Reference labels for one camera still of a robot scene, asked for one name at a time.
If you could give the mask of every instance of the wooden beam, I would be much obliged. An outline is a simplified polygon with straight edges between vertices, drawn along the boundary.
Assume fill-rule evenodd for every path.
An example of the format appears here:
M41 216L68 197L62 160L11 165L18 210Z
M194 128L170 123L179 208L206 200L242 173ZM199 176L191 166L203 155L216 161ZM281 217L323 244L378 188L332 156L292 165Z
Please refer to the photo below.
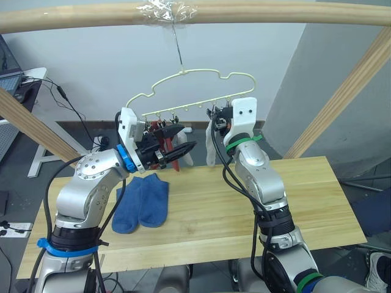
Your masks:
M300 157L370 82L390 57L391 27L385 27L284 158Z
M2 88L0 88L0 115L64 162L80 156Z
M0 13L0 34L69 27L156 23L148 2L67 5ZM331 2L185 1L182 23L346 23L391 26L391 7Z

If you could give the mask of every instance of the clothes hanger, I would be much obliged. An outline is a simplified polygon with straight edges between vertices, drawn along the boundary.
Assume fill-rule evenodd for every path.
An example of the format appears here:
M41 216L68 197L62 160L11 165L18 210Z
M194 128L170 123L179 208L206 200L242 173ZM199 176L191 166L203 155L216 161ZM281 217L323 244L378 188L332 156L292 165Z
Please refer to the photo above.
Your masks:
M235 97L235 96L243 96L247 93L250 93L250 92L253 92L254 89L255 89L255 86L257 85L257 82L255 80L255 78L249 74L249 73L244 73L244 72L231 72L229 73L227 76L222 76L221 75L221 72L219 70L216 70L216 69L210 69L210 68L201 68L201 69L189 69L189 70L181 70L179 71L177 74L173 74L171 76L168 76L166 78L163 78L161 80L159 80L158 82L154 83L151 87L152 89L152 92L150 94L146 94L146 93L139 93L137 94L136 96L132 97L127 103L126 103L126 107L129 107L130 103L133 102L135 99L141 97L141 96L144 96L146 98L150 98L152 96L154 96L156 94L156 91L155 91L155 87L162 84L163 82L165 81L168 81L169 79L173 79L173 78L177 78L179 76L184 76L186 74L189 74L189 73L193 73L193 72L214 72L218 75L218 78L219 79L230 79L231 76L234 76L234 75L241 75L241 76L247 76L248 78L250 78L252 80L252 82L254 83L253 87L249 90L245 90L245 91L242 91L242 92L238 92L238 93L232 93L230 95L225 95L225 96L219 96L217 98L212 98L212 99L205 99L203 101L198 101L198 102L194 102L194 103L190 103L190 104L184 104L184 105L181 105L181 106L176 106L176 107L171 107L171 108L166 108L166 109L162 109L162 110L157 110L157 111L153 111L153 112L149 112L149 113L144 113L144 114L141 114L144 118L147 118L147 116L150 116L150 115L157 115L158 117L160 117L160 114L163 113L163 112L171 112L171 114L174 114L176 110L178 109L185 109L186 111L188 110L189 107L191 106L199 106L199 107L202 107L202 104L205 104L205 103L209 103L209 102L212 102L214 103L215 101L217 100L220 100L220 99L227 99L227 100L230 100L231 98Z

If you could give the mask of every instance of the laptop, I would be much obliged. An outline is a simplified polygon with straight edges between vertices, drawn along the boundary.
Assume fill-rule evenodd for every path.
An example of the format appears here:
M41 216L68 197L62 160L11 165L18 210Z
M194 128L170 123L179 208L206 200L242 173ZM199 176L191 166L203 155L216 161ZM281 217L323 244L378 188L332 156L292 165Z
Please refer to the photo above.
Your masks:
M20 86L23 70L0 35L0 87L11 95Z

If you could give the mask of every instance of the wooden table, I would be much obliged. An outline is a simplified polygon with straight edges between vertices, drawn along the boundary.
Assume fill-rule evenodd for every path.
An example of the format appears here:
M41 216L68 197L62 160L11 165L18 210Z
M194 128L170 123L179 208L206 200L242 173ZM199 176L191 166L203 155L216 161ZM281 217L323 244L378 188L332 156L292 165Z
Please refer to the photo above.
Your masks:
M366 242L325 157L284 159L271 164L284 181L294 222L299 225L310 249ZM159 228L140 226L132 234L117 234L108 227L102 239L110 242L110 246L99 249L100 254L105 255L102 271L249 257L254 223L252 206L248 199L226 185L221 171L221 166L182 168L179 173L172 169L157 171L161 180L170 182L166 222ZM69 180L57 178L51 185L52 215L57 194ZM111 192L105 217L114 201L115 191ZM37 239L45 236L41 206L18 278L29 278L39 252ZM258 255L261 250L258 243Z

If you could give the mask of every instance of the green strap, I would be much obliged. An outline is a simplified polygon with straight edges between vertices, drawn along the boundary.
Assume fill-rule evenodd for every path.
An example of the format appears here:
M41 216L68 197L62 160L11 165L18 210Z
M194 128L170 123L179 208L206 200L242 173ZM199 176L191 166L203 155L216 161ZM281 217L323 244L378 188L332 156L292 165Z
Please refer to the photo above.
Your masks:
M229 151L230 149L236 147L237 145L241 144L242 142L248 142L249 140L253 140L254 142L262 139L262 135L260 134L259 136L254 136L253 138L246 137L244 139L239 139L236 142L230 143L225 147L225 151Z
M323 277L321 273L310 273L309 275L305 276L298 284L298 290L297 293L302 293L302 290L306 284L311 282L315 278Z

